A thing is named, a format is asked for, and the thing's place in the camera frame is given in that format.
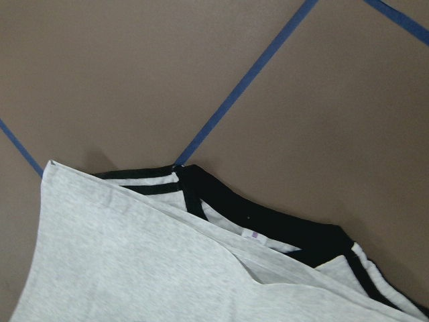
brown background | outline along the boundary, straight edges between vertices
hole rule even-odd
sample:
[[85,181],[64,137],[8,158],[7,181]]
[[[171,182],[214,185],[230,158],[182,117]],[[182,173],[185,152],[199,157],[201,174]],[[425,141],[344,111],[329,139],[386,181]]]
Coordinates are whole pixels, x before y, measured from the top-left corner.
[[[387,3],[429,28],[427,0]],[[0,117],[42,165],[171,164],[302,1],[0,1]],[[342,225],[429,305],[429,48],[320,0],[201,145],[246,197]],[[24,286],[40,179],[0,135],[0,321]]]

white label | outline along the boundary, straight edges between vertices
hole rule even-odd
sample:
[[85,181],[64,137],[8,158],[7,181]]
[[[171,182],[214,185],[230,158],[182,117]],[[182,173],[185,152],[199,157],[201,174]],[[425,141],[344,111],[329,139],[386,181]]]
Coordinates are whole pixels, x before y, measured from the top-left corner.
[[255,240],[256,242],[265,245],[267,242],[267,239],[264,235],[261,235],[260,233],[257,233],[256,231],[243,228],[243,232],[241,233],[241,236],[244,238]]

garment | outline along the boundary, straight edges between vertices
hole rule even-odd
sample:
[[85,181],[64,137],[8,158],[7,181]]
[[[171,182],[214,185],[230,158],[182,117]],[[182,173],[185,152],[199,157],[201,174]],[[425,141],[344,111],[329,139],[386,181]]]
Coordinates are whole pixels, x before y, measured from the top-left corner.
[[358,320],[418,321],[173,206],[57,162],[45,168],[11,322]]
[[120,170],[96,174],[173,205],[219,227],[263,241],[367,296],[429,321],[428,310],[392,287],[358,243],[339,226],[292,217],[248,201],[198,166]]

blue line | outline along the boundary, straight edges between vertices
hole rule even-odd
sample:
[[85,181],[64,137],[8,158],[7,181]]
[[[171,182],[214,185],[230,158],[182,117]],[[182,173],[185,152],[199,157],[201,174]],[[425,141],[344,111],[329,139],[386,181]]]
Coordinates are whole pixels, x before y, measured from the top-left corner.
[[27,160],[30,166],[39,174],[40,177],[43,175],[43,170],[40,165],[34,160],[32,155],[24,148],[21,142],[17,137],[12,133],[12,131],[6,126],[6,124],[0,119],[0,127],[5,132],[6,136],[11,140],[15,147],[21,152],[22,156]]
[[384,14],[393,22],[403,27],[407,32],[429,46],[429,30],[419,25],[413,19],[404,15],[402,12],[386,5],[380,0],[364,0],[370,6]]
[[207,135],[213,130],[217,123],[222,119],[226,112],[233,106],[235,101],[243,94],[246,88],[252,83],[255,77],[259,74],[262,68],[268,63],[271,57],[278,51],[282,44],[289,38],[289,36],[298,27],[300,22],[304,20],[310,10],[314,7],[318,0],[306,0],[301,7],[295,12],[294,16],[290,21],[283,27],[280,33],[274,38],[271,44],[265,49],[262,55],[256,60],[255,64],[249,69],[249,71],[240,80],[233,91],[223,101],[221,106],[197,133],[195,138],[189,143],[186,149],[182,152],[179,158],[175,161],[176,165],[183,165],[195,150],[200,146],[202,141]]

clothing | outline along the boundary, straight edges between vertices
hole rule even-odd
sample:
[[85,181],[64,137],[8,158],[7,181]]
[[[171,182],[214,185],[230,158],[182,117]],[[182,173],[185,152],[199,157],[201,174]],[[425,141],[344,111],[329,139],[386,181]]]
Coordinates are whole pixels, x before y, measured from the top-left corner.
[[418,321],[293,258],[49,162],[11,322]]
[[95,176],[193,213],[239,235],[249,229],[255,231],[266,247],[293,257],[380,303],[429,321],[428,310],[392,287],[359,244],[339,226],[299,219],[252,203],[195,165],[120,170]]

